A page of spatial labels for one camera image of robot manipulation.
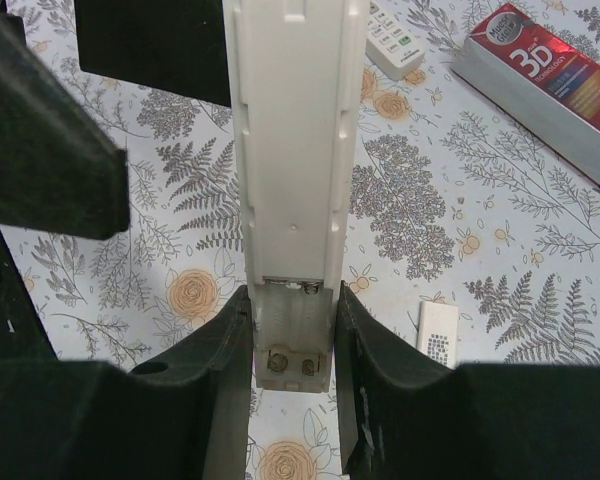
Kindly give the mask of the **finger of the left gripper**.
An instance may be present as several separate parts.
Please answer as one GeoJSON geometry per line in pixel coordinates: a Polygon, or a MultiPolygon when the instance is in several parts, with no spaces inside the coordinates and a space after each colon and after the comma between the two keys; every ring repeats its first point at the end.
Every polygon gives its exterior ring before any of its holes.
{"type": "Polygon", "coordinates": [[[223,7],[200,0],[75,0],[80,68],[229,106],[223,7]]]}
{"type": "Polygon", "coordinates": [[[126,152],[28,49],[3,1],[0,224],[97,240],[130,225],[126,152]]]}

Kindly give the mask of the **white remote control back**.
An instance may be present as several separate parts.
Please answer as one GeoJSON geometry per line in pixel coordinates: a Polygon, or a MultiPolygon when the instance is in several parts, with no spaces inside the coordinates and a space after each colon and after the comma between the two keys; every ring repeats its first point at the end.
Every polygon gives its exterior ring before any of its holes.
{"type": "Polygon", "coordinates": [[[259,387],[330,385],[366,1],[227,1],[226,54],[259,387]]]}

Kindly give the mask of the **white battery cover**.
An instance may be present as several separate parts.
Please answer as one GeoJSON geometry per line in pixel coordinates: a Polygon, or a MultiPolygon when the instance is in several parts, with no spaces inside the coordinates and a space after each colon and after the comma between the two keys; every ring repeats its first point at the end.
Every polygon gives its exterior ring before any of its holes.
{"type": "Polygon", "coordinates": [[[431,360],[453,369],[457,364],[459,308],[422,301],[416,348],[431,360]]]}

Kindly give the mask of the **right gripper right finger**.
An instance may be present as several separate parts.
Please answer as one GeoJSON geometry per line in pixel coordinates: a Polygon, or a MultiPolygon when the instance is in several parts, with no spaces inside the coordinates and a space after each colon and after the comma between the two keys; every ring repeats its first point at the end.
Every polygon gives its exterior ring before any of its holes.
{"type": "Polygon", "coordinates": [[[334,353],[341,464],[353,479],[600,479],[600,367],[450,369],[348,287],[334,353]]]}

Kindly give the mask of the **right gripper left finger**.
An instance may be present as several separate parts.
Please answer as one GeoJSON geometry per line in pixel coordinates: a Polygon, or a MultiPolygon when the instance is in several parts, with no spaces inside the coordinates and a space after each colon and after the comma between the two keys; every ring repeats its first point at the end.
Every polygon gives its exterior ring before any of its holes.
{"type": "Polygon", "coordinates": [[[0,360],[0,479],[241,479],[251,368],[245,288],[130,371],[0,360]]]}

